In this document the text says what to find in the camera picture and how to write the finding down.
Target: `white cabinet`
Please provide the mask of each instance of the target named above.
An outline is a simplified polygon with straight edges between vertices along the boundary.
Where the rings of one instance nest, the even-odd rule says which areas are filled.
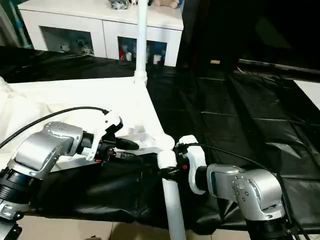
[[[18,8],[37,50],[135,60],[138,6],[114,10],[108,0],[29,0]],[[146,61],[175,66],[183,27],[179,8],[149,6]]]
[[[20,10],[34,49],[107,57],[102,20],[49,12]]]

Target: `black tarp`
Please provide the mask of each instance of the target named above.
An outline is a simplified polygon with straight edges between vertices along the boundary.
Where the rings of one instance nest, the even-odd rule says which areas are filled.
[[[8,83],[132,76],[131,62],[0,47],[0,76]],[[292,81],[253,75],[148,66],[152,103],[175,140],[195,135],[280,172],[294,214],[309,233],[320,232],[320,111]],[[204,149],[207,164],[253,166]],[[167,228],[154,154],[54,172],[45,179],[30,215],[117,221]],[[235,203],[195,195],[179,183],[185,227],[245,230]]]

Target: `stuffed toy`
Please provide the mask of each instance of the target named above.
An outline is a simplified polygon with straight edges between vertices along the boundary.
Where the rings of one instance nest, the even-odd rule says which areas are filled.
[[[157,6],[168,6],[172,9],[176,9],[179,4],[179,0],[154,0]]]

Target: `floor tile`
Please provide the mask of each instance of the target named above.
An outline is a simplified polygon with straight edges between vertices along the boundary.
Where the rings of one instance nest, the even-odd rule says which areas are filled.
[[[84,240],[92,236],[108,240],[113,223],[25,216],[18,224],[22,227],[19,240]]]
[[[211,240],[210,235],[197,235],[192,231],[186,232],[187,240]],[[113,224],[111,240],[170,240],[166,229],[115,222]]]
[[[232,231],[217,229],[212,235],[212,240],[249,240],[247,231]]]

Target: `robotic arm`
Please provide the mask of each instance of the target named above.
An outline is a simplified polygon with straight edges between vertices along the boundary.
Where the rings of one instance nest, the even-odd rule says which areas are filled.
[[[177,146],[197,143],[194,136],[184,136]],[[252,240],[292,240],[282,204],[282,188],[277,178],[264,169],[245,170],[225,165],[206,165],[200,146],[189,146],[181,152],[189,162],[189,185],[198,195],[211,196],[238,204]]]
[[[120,118],[106,122],[107,129],[103,134],[97,134],[98,139],[80,127],[49,122],[42,131],[32,134],[20,145],[0,172],[0,240],[18,239],[22,229],[16,221],[23,218],[32,197],[38,193],[42,181],[60,156],[80,154],[92,161],[92,155],[97,159],[108,159],[114,147],[139,148],[132,141],[115,137],[115,132],[123,126]]]

